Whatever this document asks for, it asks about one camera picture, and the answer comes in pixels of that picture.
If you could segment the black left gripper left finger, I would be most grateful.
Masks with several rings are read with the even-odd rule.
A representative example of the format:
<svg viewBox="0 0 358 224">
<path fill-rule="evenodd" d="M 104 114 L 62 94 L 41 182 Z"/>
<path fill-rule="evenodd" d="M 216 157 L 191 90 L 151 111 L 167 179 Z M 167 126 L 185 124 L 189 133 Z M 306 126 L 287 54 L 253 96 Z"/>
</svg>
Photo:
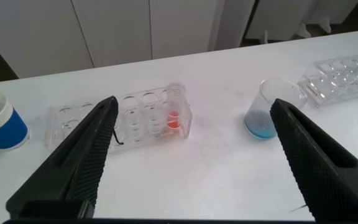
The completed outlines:
<svg viewBox="0 0 358 224">
<path fill-rule="evenodd" d="M 87 218 L 118 116 L 116 97 L 100 101 L 7 201 L 12 218 Z"/>
</svg>

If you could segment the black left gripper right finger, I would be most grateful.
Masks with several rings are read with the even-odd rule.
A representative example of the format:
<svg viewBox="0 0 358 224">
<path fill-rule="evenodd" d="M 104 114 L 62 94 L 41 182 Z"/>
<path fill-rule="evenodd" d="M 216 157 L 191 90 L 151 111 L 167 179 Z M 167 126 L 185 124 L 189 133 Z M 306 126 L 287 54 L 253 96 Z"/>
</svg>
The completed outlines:
<svg viewBox="0 0 358 224">
<path fill-rule="evenodd" d="M 358 222 L 358 159 L 291 103 L 271 106 L 277 136 L 317 222 Z"/>
</svg>

